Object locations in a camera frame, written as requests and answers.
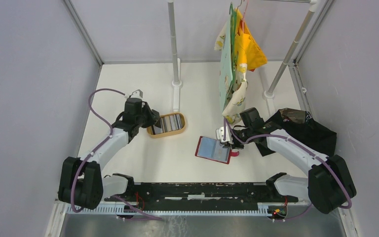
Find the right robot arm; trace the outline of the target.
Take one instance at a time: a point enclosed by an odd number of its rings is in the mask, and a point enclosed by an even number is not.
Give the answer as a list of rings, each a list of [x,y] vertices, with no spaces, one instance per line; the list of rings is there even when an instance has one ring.
[[[231,126],[224,119],[220,140],[242,150],[254,143],[261,155],[282,155],[305,177],[281,172],[266,180],[265,195],[271,201],[284,196],[308,200],[318,211],[329,214],[350,209],[357,191],[344,158],[335,154],[336,133],[314,121],[306,111],[285,108],[268,120],[256,108],[241,113],[243,125]]]

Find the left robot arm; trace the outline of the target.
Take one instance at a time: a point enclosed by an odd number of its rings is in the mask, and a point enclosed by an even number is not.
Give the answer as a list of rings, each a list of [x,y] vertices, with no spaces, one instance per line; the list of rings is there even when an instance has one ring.
[[[128,98],[116,120],[109,125],[109,133],[83,158],[67,157],[62,164],[58,199],[71,205],[74,213],[95,209],[104,198],[101,171],[116,153],[127,146],[139,133],[160,119],[140,98]]]

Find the red card holder wallet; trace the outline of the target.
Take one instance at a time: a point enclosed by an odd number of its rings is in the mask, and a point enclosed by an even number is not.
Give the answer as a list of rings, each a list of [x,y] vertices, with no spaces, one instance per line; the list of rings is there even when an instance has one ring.
[[[239,156],[239,151],[232,151],[225,147],[219,140],[200,136],[195,151],[195,156],[219,163],[229,164],[232,157]]]

